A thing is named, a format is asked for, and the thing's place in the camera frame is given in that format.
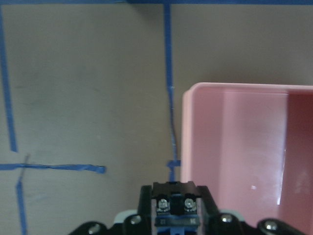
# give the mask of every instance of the silver bolt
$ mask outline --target silver bolt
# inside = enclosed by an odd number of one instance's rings
[[[266,221],[264,224],[265,228],[267,230],[276,230],[277,229],[277,224],[274,221]]]
[[[162,198],[161,200],[158,201],[158,207],[160,209],[166,209],[168,208],[168,202],[166,199]]]
[[[96,234],[100,231],[101,227],[99,224],[95,224],[92,227],[89,228],[88,233],[89,234]]]
[[[192,209],[192,208],[194,208],[194,207],[195,207],[195,202],[194,202],[194,200],[192,200],[191,198],[186,198],[186,200],[185,200],[185,207],[186,207],[187,209]]]
[[[131,218],[131,224],[139,224],[141,222],[141,216],[140,215],[134,215]]]
[[[233,217],[230,214],[222,214],[221,220],[225,223],[230,223],[233,220]]]

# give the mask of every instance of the blue painter's tape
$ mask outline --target blue painter's tape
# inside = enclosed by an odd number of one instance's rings
[[[130,4],[313,5],[313,0],[127,0]]]
[[[22,232],[22,235],[27,235],[27,222],[26,222],[26,213],[25,213],[25,206],[24,206],[22,177],[19,178],[18,183],[15,186],[15,190],[16,190],[16,196],[17,196],[18,207],[19,207],[19,212],[20,212],[21,232]]]
[[[2,19],[2,8],[0,6],[0,60],[1,60],[1,74],[2,74],[2,88],[4,97],[4,106],[6,111],[6,121],[8,126],[9,140],[11,151],[17,152],[18,146],[16,142],[15,130],[14,130],[14,119],[11,102],[10,84],[9,84],[9,73],[6,61],[5,52],[5,41],[4,41],[4,29]]]
[[[169,161],[167,163],[167,167],[176,167],[176,166],[180,166],[180,164],[181,164],[180,160]]]
[[[17,168],[32,168],[32,169],[55,169],[55,170],[88,170],[99,174],[106,172],[105,166],[98,165],[37,165],[37,164],[0,164],[0,170],[15,170]]]
[[[125,0],[0,0],[1,5],[16,4],[113,4],[123,3]]]
[[[164,4],[164,45],[165,45],[165,67],[166,67],[166,87],[169,98],[170,108],[170,128],[171,141],[173,149],[174,162],[177,158],[176,134],[174,126],[174,86],[173,86],[173,68],[172,68],[172,34],[171,34],[171,5]],[[170,168],[170,181],[175,181],[175,167]]]
[[[0,0],[0,4],[266,4],[266,5],[313,5],[313,0]]]

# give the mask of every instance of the screw head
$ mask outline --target screw head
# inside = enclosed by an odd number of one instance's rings
[[[193,208],[195,206],[194,200],[192,200],[191,198],[186,198],[185,206],[186,206],[187,209]]]
[[[221,215],[221,220],[224,223],[230,223],[233,220],[233,217],[230,214],[222,214]]]
[[[264,226],[267,230],[277,230],[277,224],[271,220],[266,221]]]
[[[141,222],[141,216],[140,215],[134,215],[131,218],[131,224],[139,224]]]
[[[158,207],[160,209],[166,209],[168,208],[168,202],[166,199],[162,198],[161,200],[158,201]]]
[[[99,224],[95,224],[91,226],[88,230],[88,234],[97,234],[101,229],[101,226]]]

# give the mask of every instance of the tape strip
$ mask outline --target tape strip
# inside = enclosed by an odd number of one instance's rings
[[[176,134],[174,125],[174,86],[173,86],[173,66],[172,66],[172,30],[171,30],[171,5],[164,4],[164,45],[165,45],[165,67],[166,67],[166,87],[169,98],[170,108],[170,128],[171,128],[171,141],[173,149],[174,160],[177,163],[177,145]],[[170,181],[175,181],[175,166],[177,164],[168,164],[170,168]]]
[[[26,222],[26,213],[24,206],[24,195],[23,195],[23,184],[22,177],[19,178],[18,183],[15,186],[16,196],[18,200],[18,207],[20,212],[20,223],[22,235],[27,235],[27,222]]]
[[[167,163],[167,167],[171,168],[171,167],[176,167],[176,166],[180,166],[181,161],[177,160],[177,161],[169,161]]]
[[[17,5],[17,4],[112,4],[122,3],[125,0],[0,0],[1,5]]]
[[[0,170],[15,170],[17,168],[33,168],[33,169],[55,169],[55,170],[88,170],[99,174],[106,172],[105,166],[98,165],[85,165],[85,164],[73,164],[73,165],[37,165],[37,164],[0,164]]]
[[[313,0],[0,0],[0,4],[267,4],[267,5],[313,5]]]
[[[7,126],[8,126],[10,148],[11,148],[11,151],[17,152],[18,147],[17,147],[15,130],[14,130],[13,110],[12,110],[10,84],[9,84],[9,73],[8,73],[7,61],[6,61],[1,6],[0,6],[0,60],[1,60],[1,74],[2,74],[2,89],[3,89],[3,96],[4,96],[4,106],[5,106],[5,112],[6,112],[6,121],[7,121]]]
[[[18,168],[22,168],[21,175],[19,180],[15,186],[16,189],[16,196],[18,200],[18,207],[20,213],[20,223],[21,223],[21,233],[22,235],[27,235],[27,220],[26,220],[26,213],[25,213],[25,205],[24,205],[24,195],[23,195],[23,176],[24,171],[26,168],[33,168],[33,169],[55,169],[55,170],[89,170],[94,171],[99,174],[104,174],[106,172],[105,166],[97,166],[97,165],[82,165],[82,164],[75,164],[75,165],[33,165],[33,164],[0,164],[0,170],[15,170]]]
[[[313,5],[313,0],[127,0],[130,4]]]

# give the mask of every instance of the pink plastic bin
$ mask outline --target pink plastic bin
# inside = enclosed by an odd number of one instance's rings
[[[181,180],[247,223],[313,235],[313,86],[198,83],[184,94]]]

